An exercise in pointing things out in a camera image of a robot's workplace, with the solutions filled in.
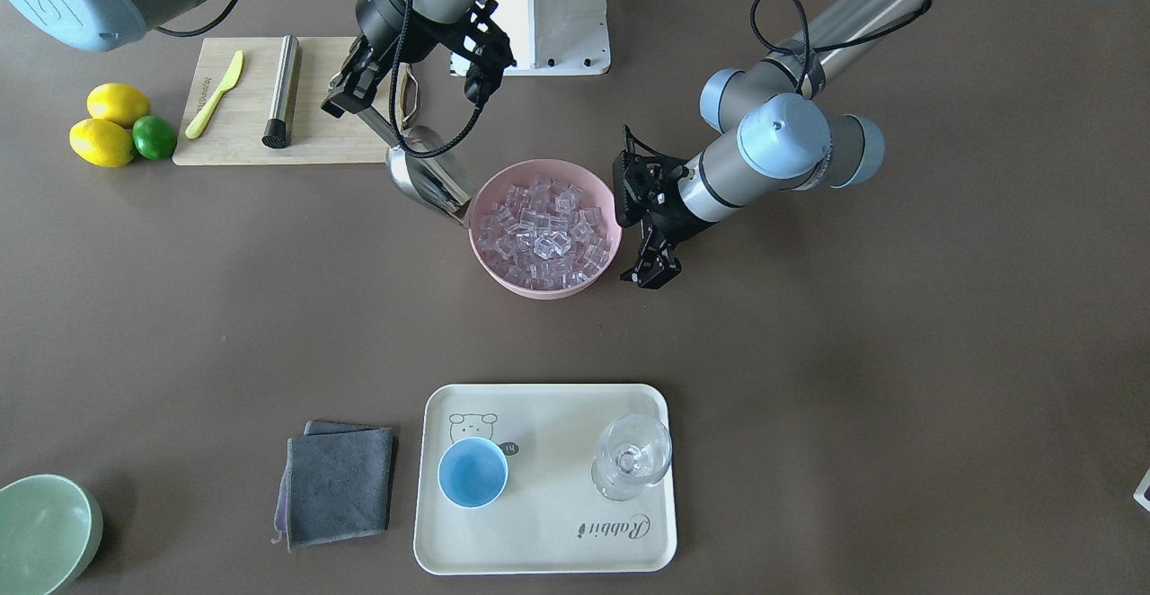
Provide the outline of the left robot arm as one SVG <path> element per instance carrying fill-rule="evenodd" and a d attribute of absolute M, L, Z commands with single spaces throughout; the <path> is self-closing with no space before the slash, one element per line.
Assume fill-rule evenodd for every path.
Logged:
<path fill-rule="evenodd" d="M 702 90 L 702 117 L 719 134 L 691 158 L 659 153 L 632 134 L 613 165 L 615 219 L 641 226 L 636 264 L 621 279 L 657 290 L 677 276 L 678 244 L 768 192 L 851 186 L 885 157 L 874 121 L 833 115 L 814 100 L 874 43 L 931 10 L 935 0 L 838 0 L 800 33 L 764 41 L 747 70 L 722 69 Z"/>

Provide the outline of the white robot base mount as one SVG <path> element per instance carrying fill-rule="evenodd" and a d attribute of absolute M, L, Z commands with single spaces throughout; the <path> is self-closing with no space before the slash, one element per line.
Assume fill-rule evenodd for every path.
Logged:
<path fill-rule="evenodd" d="M 583 76 L 610 71 L 606 0 L 494 0 L 492 18 L 509 35 L 507 75 Z"/>

